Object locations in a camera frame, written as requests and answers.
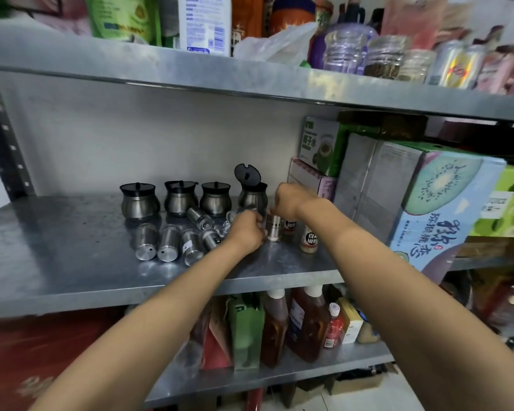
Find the group of lying steel shakers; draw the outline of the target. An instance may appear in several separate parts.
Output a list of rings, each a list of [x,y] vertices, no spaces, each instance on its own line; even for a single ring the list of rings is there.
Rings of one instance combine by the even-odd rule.
[[[139,223],[130,232],[130,248],[140,261],[154,258],[162,262],[182,260],[190,267],[223,242],[237,215],[237,211],[228,211],[225,222],[219,226],[202,209],[191,206],[187,211],[189,225],[167,223],[160,226],[159,219]]]

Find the small red bottle white cap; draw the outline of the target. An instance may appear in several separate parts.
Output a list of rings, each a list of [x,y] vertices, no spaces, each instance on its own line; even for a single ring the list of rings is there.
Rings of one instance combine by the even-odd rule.
[[[330,303],[328,309],[330,322],[323,344],[325,349],[331,349],[338,344],[340,333],[344,325],[343,318],[340,315],[340,306],[337,303]]]

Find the white bottle blue label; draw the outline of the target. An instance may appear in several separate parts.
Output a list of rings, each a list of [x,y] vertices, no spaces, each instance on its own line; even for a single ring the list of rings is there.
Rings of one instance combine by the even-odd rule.
[[[178,0],[178,19],[180,50],[231,56],[231,0]]]

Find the pink plastic pouch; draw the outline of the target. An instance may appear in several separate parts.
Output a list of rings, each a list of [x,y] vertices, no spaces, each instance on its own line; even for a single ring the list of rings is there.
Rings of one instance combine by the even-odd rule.
[[[381,36],[410,37],[412,49],[432,50],[448,0],[384,0]]]

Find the light green carton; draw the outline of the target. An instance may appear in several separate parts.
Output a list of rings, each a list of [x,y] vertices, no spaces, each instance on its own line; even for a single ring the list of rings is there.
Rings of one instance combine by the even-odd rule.
[[[514,165],[507,165],[469,236],[514,238]]]

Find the orange brown bottle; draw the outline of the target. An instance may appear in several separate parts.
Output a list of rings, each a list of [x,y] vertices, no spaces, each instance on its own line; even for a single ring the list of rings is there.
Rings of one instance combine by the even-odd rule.
[[[241,41],[247,37],[262,37],[264,0],[231,0],[232,37]]]

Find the clear plastic bag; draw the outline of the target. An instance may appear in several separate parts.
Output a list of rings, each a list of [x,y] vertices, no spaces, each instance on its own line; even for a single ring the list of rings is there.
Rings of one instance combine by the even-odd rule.
[[[233,49],[233,58],[301,67],[307,61],[310,42],[317,30],[315,22],[286,29],[268,37],[247,37]]]

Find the grey metal shelving rack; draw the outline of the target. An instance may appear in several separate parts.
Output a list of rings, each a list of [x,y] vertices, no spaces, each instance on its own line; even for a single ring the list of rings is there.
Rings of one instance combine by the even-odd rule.
[[[203,99],[204,105],[215,104],[209,101],[217,102],[225,97],[237,101],[257,98],[272,103],[273,110],[279,110],[280,105],[301,103],[514,123],[514,97],[511,96],[367,76],[342,76],[280,63],[79,37],[29,26],[23,20],[0,20],[0,72],[43,77],[47,78],[44,82],[50,79],[49,83],[79,81],[109,84],[105,86],[107,89],[152,89],[150,93],[158,95],[157,99],[151,99],[150,105],[144,105],[143,110],[135,111],[135,117],[142,117],[144,123],[149,122],[150,117],[144,116],[143,111],[150,110],[152,104],[158,104],[164,95],[170,95],[169,92],[175,94],[173,100],[178,99],[179,92],[207,95]],[[0,135],[10,142],[7,147],[17,165],[12,170],[28,179],[31,175],[24,165],[26,159],[21,163],[24,157],[19,137],[16,137],[14,126],[9,125],[11,118],[7,113],[7,101],[4,101],[4,89],[0,91],[0,121],[4,121],[0,122]],[[188,160],[183,162],[190,163],[191,169],[196,168],[196,163],[204,162],[204,157],[195,157],[195,152],[204,150],[204,140],[219,147],[211,162],[218,163],[223,157],[226,162],[226,157],[234,150],[234,145],[227,144],[227,140],[234,141],[237,134],[249,135],[249,128],[232,129],[225,134],[226,139],[219,139],[219,134],[226,133],[227,129],[213,134],[210,121],[211,117],[209,125],[189,132],[199,135],[200,140],[189,140],[188,134],[181,135],[181,129],[174,129],[173,122],[157,123],[158,139],[171,140],[179,134],[179,138],[188,141],[187,145],[164,145],[165,151],[158,151],[157,159],[151,158],[150,151],[142,151],[143,157],[134,157],[134,160],[129,152],[128,157],[122,157],[118,164],[105,162],[105,157],[112,156],[112,146],[120,144],[121,129],[129,135],[135,135],[139,130],[126,128],[127,123],[119,123],[119,128],[112,129],[111,140],[105,138],[105,131],[90,129],[89,139],[82,140],[85,148],[81,151],[67,151],[57,146],[59,148],[52,151],[51,156],[59,156],[64,151],[61,156],[66,153],[66,157],[82,158],[96,151],[98,165],[96,168],[90,166],[88,176],[82,175],[81,168],[75,170],[75,178],[87,182],[104,180],[105,169],[119,170],[133,165],[140,168],[143,162],[166,162],[172,163],[173,168],[180,168],[180,157],[166,157],[166,151],[171,150],[175,153],[190,151]],[[139,131],[150,134],[151,129]],[[30,197],[12,198],[13,203],[0,208],[0,318],[138,304],[188,268],[182,260],[168,264],[157,258],[150,261],[136,259],[130,247],[132,226],[123,220],[118,206],[122,199],[120,180],[105,182],[105,186],[116,186],[114,193],[73,192],[67,197],[39,196],[33,191],[32,180],[23,182],[27,183],[23,190]],[[307,284],[341,283],[338,270],[322,249],[315,255],[305,255],[297,245],[287,242],[265,244],[227,276],[215,295],[264,291],[269,287],[289,289]],[[193,392],[234,392],[265,381],[272,384],[273,380],[283,382],[299,376],[304,379],[322,371],[333,373],[334,368],[343,366],[393,360],[384,343],[345,351],[346,354],[342,350],[336,358],[346,357],[348,362],[334,364],[331,361],[335,355],[330,355],[332,359],[327,359],[330,363],[319,359],[313,368],[289,353],[276,369],[208,372],[205,377],[194,379],[193,386],[186,385],[182,387],[185,391],[175,394],[166,390],[169,389],[166,371],[144,406],[165,406]],[[245,379],[238,383],[235,375]]]

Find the person's right forearm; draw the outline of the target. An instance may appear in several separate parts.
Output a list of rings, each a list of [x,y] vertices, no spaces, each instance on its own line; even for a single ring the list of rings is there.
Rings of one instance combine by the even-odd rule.
[[[328,200],[296,207],[426,411],[514,411],[514,352]]]

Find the red paper bag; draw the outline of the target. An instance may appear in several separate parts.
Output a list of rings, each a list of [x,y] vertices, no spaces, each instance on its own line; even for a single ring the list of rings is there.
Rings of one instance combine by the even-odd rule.
[[[212,297],[191,331],[191,339],[202,348],[200,370],[233,368],[226,296]]]

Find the pink cardboard box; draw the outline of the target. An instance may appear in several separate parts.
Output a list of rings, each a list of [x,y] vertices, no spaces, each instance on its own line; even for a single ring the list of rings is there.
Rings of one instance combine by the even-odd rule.
[[[320,173],[318,170],[304,163],[299,158],[292,158],[289,166],[287,182],[299,184],[316,196],[331,202],[334,200],[338,179]]]

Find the yellow small box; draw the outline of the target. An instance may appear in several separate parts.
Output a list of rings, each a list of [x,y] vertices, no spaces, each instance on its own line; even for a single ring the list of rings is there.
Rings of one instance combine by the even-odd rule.
[[[353,344],[362,328],[363,318],[347,298],[339,297],[336,303],[340,307],[340,317],[343,322],[339,341],[342,345]]]

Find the steel condiment jar black lid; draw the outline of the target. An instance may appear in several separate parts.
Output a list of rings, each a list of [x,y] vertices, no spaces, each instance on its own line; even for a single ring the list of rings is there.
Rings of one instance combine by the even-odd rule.
[[[164,183],[166,188],[164,208],[167,215],[178,218],[187,217],[190,207],[198,207],[198,198],[195,192],[198,184],[194,181],[166,181]]]
[[[232,209],[232,200],[229,194],[231,185],[212,181],[203,183],[201,186],[203,190],[199,201],[201,210],[213,219],[226,216]]]
[[[121,211],[126,220],[144,220],[159,215],[160,202],[156,186],[147,183],[130,183],[119,187],[123,194]]]

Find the green plastic pouch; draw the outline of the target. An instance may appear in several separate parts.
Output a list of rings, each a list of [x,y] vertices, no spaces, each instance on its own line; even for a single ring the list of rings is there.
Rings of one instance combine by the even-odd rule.
[[[85,0],[92,36],[162,46],[158,0]]]

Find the steel spice shaker bottle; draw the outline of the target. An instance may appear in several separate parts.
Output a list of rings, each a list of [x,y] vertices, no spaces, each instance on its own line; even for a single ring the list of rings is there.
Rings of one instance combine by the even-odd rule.
[[[267,213],[266,216],[266,237],[270,242],[278,242],[281,240],[283,220],[280,216]]]

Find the kiwi print carton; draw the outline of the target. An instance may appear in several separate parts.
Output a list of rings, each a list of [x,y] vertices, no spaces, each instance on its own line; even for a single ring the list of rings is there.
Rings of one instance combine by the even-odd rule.
[[[480,217],[507,162],[439,144],[398,142],[418,152],[388,246],[439,284]]]

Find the large red package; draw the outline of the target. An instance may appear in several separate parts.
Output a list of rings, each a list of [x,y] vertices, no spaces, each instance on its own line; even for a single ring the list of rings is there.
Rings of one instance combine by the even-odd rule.
[[[123,307],[0,319],[0,411],[27,411]]]

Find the silver drink can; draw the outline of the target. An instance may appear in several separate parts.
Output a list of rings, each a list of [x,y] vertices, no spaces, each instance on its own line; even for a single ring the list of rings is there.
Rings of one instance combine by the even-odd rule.
[[[486,46],[483,44],[463,48],[454,62],[447,86],[465,90],[473,89],[486,57],[486,52]]]
[[[439,43],[434,49],[436,58],[430,66],[425,84],[447,87],[457,58],[463,50],[464,43],[460,40]]]

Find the brown cardboard box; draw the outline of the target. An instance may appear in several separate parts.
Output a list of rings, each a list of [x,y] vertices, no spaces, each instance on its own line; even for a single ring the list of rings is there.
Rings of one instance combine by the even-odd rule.
[[[357,368],[331,375],[324,383],[329,395],[349,394],[378,388],[387,374],[398,374],[393,362]]]

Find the orange jar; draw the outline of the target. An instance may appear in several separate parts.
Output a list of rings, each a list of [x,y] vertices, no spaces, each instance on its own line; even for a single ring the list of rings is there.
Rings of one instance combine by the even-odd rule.
[[[268,19],[267,36],[290,26],[315,22],[316,5],[313,0],[274,0]]]

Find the person's right hand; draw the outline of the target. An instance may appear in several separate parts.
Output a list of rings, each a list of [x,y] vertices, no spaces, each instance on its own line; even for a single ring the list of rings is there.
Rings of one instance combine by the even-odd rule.
[[[286,219],[289,221],[308,221],[311,217],[311,212],[322,202],[322,198],[316,196],[307,188],[299,185],[292,184],[292,218]]]

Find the glass jar with light spice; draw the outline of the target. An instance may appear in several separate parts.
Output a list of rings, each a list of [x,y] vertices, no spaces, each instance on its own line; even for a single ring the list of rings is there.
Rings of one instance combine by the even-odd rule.
[[[409,49],[404,53],[402,65],[396,80],[402,82],[425,83],[430,67],[436,59],[433,50]]]

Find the person's left forearm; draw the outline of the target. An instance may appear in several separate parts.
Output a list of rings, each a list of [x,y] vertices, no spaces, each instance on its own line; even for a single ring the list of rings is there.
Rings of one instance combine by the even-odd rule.
[[[218,285],[261,244],[259,234],[232,231],[91,344],[29,411],[137,411]]]

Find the wide brown liquid bottle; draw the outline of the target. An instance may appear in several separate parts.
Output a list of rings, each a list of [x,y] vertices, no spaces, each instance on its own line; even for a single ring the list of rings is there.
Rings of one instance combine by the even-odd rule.
[[[286,344],[299,358],[308,363],[318,359],[329,322],[322,284],[290,291]]]

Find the green drink carton box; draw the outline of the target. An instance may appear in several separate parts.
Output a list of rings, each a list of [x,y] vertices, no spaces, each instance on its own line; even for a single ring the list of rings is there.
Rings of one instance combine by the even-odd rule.
[[[342,167],[348,136],[348,124],[306,117],[298,158],[321,174],[337,178]]]

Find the pink printed packages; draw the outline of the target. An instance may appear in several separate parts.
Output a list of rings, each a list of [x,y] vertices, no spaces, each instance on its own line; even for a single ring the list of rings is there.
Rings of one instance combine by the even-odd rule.
[[[486,55],[474,90],[514,96],[514,45],[502,45]]]

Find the empty clear glass jar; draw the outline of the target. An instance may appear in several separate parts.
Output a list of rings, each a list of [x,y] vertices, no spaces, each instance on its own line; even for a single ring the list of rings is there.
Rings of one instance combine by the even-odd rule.
[[[338,29],[324,37],[326,48],[323,55],[323,69],[357,74],[363,62],[363,51],[368,38],[352,29]]]

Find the slim brown liquid bottle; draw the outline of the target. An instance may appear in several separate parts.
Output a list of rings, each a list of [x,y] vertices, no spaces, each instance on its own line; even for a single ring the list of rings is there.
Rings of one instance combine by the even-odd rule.
[[[289,311],[285,289],[267,290],[261,295],[265,322],[261,340],[261,362],[274,368],[278,365],[283,351],[284,340],[289,324]]]

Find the glass jar with dark spice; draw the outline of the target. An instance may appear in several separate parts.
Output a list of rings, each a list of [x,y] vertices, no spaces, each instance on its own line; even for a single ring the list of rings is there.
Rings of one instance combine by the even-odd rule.
[[[368,42],[363,75],[395,80],[401,69],[411,37],[384,35]]]

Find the steel condiment jar open lid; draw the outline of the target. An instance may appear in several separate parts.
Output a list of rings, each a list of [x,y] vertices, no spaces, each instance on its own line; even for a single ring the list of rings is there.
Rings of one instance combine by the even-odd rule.
[[[242,188],[238,196],[238,207],[256,210],[265,218],[268,206],[267,184],[261,181],[258,169],[253,165],[242,163],[235,167],[234,175]]]

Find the person's left hand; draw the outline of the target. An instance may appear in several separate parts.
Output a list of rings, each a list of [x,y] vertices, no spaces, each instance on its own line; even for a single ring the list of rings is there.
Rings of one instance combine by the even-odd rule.
[[[226,243],[235,248],[239,255],[247,256],[257,249],[250,249],[250,211],[244,210],[236,215],[226,237]]]

